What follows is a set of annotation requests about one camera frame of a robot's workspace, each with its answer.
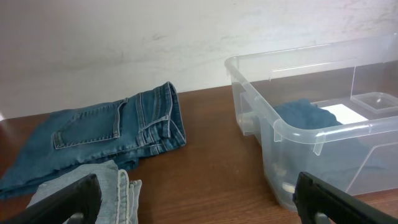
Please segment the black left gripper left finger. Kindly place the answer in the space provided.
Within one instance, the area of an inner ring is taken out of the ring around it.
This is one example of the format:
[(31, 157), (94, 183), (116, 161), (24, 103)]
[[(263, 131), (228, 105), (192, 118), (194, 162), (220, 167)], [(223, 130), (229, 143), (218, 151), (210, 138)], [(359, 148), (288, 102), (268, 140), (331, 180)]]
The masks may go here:
[(4, 223), (95, 223), (101, 203), (97, 176), (89, 174), (29, 206)]

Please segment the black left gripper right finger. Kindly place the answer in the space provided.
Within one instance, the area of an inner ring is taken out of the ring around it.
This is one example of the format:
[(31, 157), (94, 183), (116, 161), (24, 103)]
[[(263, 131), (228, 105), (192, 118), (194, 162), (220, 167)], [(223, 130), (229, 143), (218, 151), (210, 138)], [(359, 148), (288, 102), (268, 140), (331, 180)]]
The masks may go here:
[(383, 213), (308, 172), (298, 175), (293, 202), (302, 223), (397, 224)]

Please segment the blue denim garment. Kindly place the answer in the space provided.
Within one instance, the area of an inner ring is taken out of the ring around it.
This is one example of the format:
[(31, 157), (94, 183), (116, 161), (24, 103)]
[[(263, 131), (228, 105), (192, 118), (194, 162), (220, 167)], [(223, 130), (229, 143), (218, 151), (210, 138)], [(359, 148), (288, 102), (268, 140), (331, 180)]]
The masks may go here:
[(341, 125), (331, 112), (300, 99), (275, 106), (274, 110), (289, 125), (299, 129), (320, 129)]

